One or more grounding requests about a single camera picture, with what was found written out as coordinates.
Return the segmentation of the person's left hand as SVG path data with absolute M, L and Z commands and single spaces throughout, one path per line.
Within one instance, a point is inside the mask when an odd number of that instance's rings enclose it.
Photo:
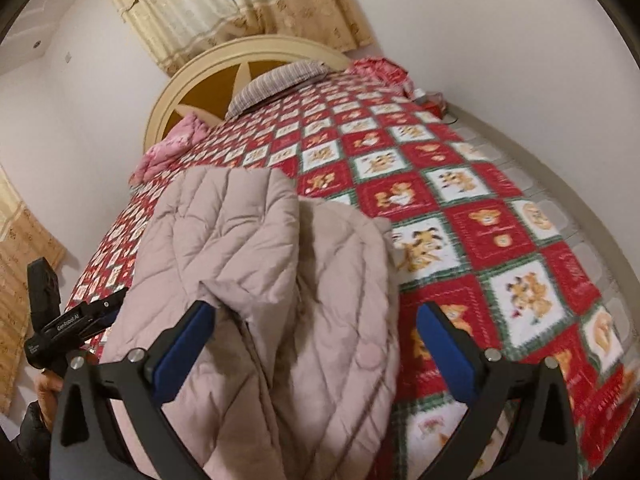
M 49 432 L 52 431 L 54 426 L 54 419 L 58 410 L 58 395 L 61 393 L 63 385 L 63 379 L 52 370 L 43 370 L 35 378 L 35 392 L 41 418 Z

